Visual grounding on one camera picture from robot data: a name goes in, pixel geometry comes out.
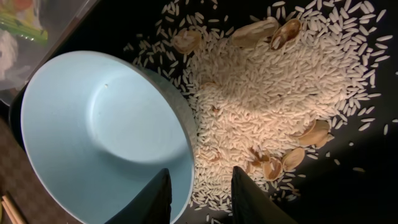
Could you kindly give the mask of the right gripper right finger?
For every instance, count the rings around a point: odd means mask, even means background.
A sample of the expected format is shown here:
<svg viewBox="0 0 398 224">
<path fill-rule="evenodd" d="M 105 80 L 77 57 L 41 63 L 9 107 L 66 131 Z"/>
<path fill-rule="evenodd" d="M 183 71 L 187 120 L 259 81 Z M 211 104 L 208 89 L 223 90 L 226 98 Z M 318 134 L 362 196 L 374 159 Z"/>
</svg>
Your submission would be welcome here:
<svg viewBox="0 0 398 224">
<path fill-rule="evenodd" d="M 233 224 L 297 224 L 239 166 L 231 179 Z"/>
</svg>

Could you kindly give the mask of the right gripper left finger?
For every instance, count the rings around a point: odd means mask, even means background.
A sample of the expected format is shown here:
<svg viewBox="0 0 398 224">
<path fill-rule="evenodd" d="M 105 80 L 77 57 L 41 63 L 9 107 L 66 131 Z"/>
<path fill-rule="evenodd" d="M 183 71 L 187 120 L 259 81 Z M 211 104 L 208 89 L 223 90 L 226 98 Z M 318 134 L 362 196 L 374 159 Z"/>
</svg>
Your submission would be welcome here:
<svg viewBox="0 0 398 224">
<path fill-rule="evenodd" d="M 169 224 L 171 203 L 172 183 L 164 168 L 106 224 Z"/>
</svg>

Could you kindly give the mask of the light blue bowl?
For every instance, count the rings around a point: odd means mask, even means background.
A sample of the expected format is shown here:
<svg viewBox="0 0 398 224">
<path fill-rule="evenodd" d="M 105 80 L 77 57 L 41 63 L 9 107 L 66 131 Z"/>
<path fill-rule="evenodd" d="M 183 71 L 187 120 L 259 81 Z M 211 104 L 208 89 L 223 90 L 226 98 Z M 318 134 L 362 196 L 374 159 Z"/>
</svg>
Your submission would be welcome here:
<svg viewBox="0 0 398 224">
<path fill-rule="evenodd" d="M 108 221 L 163 168 L 172 181 L 170 221 L 188 205 L 197 126 L 158 73 L 100 52 L 61 54 L 28 83 L 21 132 L 47 192 L 82 223 Z"/>
</svg>

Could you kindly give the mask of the rice and nut shells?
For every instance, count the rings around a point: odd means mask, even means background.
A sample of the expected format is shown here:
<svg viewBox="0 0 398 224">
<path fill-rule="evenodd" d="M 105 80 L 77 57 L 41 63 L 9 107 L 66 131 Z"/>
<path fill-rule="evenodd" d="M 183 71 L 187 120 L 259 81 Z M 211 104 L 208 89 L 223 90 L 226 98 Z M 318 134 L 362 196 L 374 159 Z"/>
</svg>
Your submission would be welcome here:
<svg viewBox="0 0 398 224">
<path fill-rule="evenodd" d="M 242 167 L 277 206 L 301 196 L 305 159 L 360 115 L 371 125 L 387 41 L 371 34 L 373 1 L 163 1 L 154 40 L 126 43 L 132 64 L 166 78 L 198 126 L 189 206 L 232 218 L 229 181 Z"/>
</svg>

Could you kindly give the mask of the green snack wrapper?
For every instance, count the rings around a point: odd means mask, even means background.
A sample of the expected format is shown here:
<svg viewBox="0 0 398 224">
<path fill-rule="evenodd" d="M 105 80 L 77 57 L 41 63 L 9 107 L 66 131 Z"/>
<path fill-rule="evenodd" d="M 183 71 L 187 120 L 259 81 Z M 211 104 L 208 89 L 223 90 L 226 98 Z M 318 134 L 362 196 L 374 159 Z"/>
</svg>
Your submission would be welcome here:
<svg viewBox="0 0 398 224">
<path fill-rule="evenodd" d="M 1 29 L 13 35 L 45 44 L 47 31 L 40 23 L 39 0 L 1 0 Z"/>
</svg>

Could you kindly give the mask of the white tissue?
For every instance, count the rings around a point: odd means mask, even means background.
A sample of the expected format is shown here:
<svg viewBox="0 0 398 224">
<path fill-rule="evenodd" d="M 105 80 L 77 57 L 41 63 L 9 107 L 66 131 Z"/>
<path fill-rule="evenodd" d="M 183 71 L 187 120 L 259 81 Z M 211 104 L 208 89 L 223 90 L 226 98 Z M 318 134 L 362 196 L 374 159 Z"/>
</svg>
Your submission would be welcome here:
<svg viewBox="0 0 398 224">
<path fill-rule="evenodd" d="M 1 81 L 6 79 L 6 71 L 15 64 L 17 56 L 17 40 L 8 31 L 1 30 Z"/>
</svg>

